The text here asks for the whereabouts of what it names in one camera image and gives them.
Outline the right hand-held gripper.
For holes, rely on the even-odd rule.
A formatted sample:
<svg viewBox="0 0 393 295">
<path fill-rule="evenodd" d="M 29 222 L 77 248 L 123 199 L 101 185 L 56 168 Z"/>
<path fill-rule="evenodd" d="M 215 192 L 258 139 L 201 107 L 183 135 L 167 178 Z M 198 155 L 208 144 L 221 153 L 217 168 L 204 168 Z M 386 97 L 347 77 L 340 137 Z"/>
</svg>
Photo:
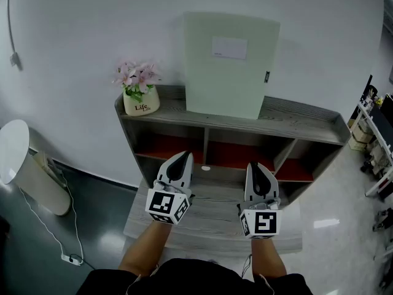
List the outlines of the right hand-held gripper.
<svg viewBox="0 0 393 295">
<path fill-rule="evenodd" d="M 260 196 L 263 200 L 237 204 L 244 236 L 258 239 L 278 235 L 282 220 L 282 210 L 279 209 L 281 199 L 277 198 L 278 181 L 269 169 L 258 162 L 250 162 L 246 170 L 244 199 L 253 200 L 254 196 Z"/>
</svg>

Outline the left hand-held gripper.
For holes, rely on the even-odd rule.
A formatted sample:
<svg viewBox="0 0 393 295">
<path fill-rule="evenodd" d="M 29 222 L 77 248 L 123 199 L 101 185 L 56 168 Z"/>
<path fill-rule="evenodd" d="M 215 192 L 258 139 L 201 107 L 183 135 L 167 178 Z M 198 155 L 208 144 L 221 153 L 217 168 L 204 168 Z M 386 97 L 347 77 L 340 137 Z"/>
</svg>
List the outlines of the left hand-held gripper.
<svg viewBox="0 0 393 295">
<path fill-rule="evenodd" d="M 195 197 L 189 188 L 194 158 L 190 151 L 182 151 L 165 161 L 148 189 L 145 211 L 154 221 L 178 225 Z"/>
</svg>

